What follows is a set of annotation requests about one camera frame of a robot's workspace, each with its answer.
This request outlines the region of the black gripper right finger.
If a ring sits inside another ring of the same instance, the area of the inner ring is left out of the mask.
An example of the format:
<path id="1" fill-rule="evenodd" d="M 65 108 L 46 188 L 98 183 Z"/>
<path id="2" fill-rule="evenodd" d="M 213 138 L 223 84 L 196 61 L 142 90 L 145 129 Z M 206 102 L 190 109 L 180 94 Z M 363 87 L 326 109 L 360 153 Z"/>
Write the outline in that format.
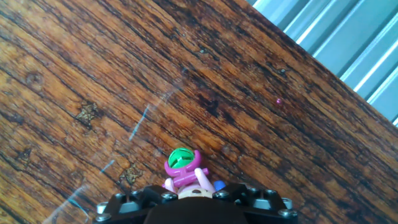
<path id="1" fill-rule="evenodd" d="M 232 183 L 213 193 L 213 200 L 237 223 L 298 223 L 291 199 L 281 197 L 276 190 Z"/>

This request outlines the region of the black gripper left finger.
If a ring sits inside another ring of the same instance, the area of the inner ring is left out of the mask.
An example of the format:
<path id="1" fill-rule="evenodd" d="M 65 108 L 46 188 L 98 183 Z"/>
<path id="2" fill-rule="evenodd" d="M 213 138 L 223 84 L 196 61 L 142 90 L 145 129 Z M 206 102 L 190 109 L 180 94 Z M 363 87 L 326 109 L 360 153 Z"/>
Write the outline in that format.
<path id="1" fill-rule="evenodd" d="M 97 204 L 95 224 L 143 224 L 158 205 L 173 202 L 178 195 L 159 185 L 149 185 L 128 194 L 114 194 L 108 202 Z"/>

